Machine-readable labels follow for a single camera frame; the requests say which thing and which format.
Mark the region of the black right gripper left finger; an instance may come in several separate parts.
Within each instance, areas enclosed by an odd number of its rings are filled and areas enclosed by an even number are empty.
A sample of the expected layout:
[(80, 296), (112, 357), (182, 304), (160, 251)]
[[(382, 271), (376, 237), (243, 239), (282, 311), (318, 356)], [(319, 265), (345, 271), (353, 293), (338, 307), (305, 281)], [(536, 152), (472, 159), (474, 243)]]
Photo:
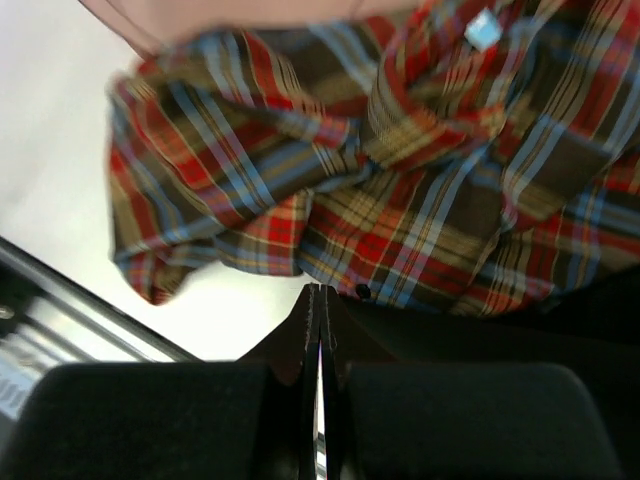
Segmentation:
[(40, 380), (5, 479), (312, 479), (319, 289), (236, 361), (68, 364)]

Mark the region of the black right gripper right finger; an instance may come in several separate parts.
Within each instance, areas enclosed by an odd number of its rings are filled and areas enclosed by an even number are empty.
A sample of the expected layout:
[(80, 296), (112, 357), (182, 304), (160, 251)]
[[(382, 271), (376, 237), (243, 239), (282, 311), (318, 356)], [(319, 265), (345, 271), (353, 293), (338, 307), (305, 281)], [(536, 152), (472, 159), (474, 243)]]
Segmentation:
[(317, 290), (330, 479), (621, 479), (584, 383), (546, 363), (402, 362)]

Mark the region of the red plaid shirt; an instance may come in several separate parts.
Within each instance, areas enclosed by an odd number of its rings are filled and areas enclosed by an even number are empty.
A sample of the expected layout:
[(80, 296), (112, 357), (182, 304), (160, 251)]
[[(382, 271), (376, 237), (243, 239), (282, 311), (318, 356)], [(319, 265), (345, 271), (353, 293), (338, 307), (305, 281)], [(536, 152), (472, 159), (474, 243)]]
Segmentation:
[(639, 5), (428, 1), (203, 33), (111, 93), (113, 260), (493, 316), (639, 263)]

